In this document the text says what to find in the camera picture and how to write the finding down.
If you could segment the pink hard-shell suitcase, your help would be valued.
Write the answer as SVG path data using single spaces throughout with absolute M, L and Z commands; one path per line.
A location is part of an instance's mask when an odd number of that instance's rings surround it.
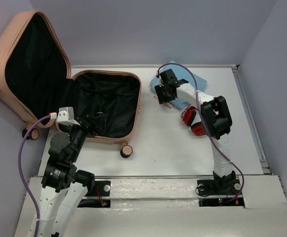
M 71 65 L 46 15 L 16 14 L 0 36 L 0 99 L 27 125 L 55 125 L 43 120 L 61 107 L 73 107 L 74 117 L 100 116 L 104 134 L 88 142 L 120 144 L 120 153 L 133 153 L 133 136 L 140 110 L 141 80 L 130 72 L 84 70 L 71 74 Z

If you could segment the light blue cloth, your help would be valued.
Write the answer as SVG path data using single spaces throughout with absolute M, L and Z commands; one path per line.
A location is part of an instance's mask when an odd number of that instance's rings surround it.
M 168 69 L 172 69 L 175 76 L 177 77 L 177 79 L 185 79 L 187 80 L 193 87 L 195 87 L 195 82 L 191 76 L 191 74 L 184 68 L 178 66 L 178 65 L 174 65 L 174 63 L 176 63 L 175 61 L 170 61 L 171 65 L 167 65 L 167 66 L 164 66 L 163 68 L 161 68 L 160 72 L 163 72 L 165 70 L 168 70 Z M 207 84 L 207 81 L 201 77 L 199 77 L 198 75 L 194 74 L 194 77 L 196 79 L 196 82 L 197 82 L 197 87 L 200 91 L 204 91 L 205 88 L 206 88 L 206 84 Z M 153 92 L 153 93 L 156 93 L 155 92 L 155 86 L 159 84 L 159 78 L 157 77 L 154 77 L 151 82 L 150 82 L 150 90 Z M 176 109 L 179 109 L 179 110 L 182 110 L 184 109 L 185 107 L 187 107 L 189 105 L 188 102 L 186 102 L 185 100 L 182 100 L 182 99 L 175 99 L 174 101 L 171 101 L 170 102 Z

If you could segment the red and black headphones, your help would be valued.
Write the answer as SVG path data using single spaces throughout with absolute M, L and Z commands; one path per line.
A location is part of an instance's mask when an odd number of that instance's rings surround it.
M 206 133 L 203 129 L 202 123 L 200 121 L 196 122 L 197 115 L 198 115 L 197 108 L 192 105 L 189 105 L 182 112 L 181 119 L 185 125 L 190 127 L 193 134 L 195 134 L 198 137 L 205 136 Z

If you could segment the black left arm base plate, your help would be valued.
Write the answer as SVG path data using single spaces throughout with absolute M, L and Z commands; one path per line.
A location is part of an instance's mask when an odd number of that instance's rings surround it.
M 110 208 L 111 180 L 96 180 L 92 191 L 83 197 L 78 208 Z

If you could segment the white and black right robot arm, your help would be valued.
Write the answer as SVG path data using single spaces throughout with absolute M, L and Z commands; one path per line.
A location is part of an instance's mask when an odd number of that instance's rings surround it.
M 198 127 L 211 142 L 214 169 L 212 179 L 197 182 L 195 192 L 200 197 L 234 195 L 238 197 L 243 185 L 236 177 L 237 166 L 227 157 L 226 142 L 231 131 L 232 118 L 223 96 L 213 97 L 198 89 L 198 84 L 191 84 L 186 79 L 177 79 L 173 70 L 156 73 L 159 84 L 155 91 L 160 104 L 182 99 L 196 108 L 200 116 Z

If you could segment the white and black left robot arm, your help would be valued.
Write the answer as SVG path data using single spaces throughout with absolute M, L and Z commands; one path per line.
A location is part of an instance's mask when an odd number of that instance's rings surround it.
M 95 175 L 78 170 L 74 163 L 86 138 L 102 133 L 103 129 L 90 116 L 78 118 L 71 125 L 69 133 L 59 132 L 51 138 L 39 211 L 33 218 L 29 237 L 64 236 L 74 210 L 95 189 Z

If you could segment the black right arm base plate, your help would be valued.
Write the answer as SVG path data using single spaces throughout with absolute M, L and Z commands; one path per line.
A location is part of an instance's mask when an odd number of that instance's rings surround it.
M 198 204 L 200 207 L 244 207 L 245 203 L 240 188 L 239 180 L 225 188 L 218 188 L 214 186 L 214 180 L 201 179 L 197 181 L 195 193 L 199 197 Z

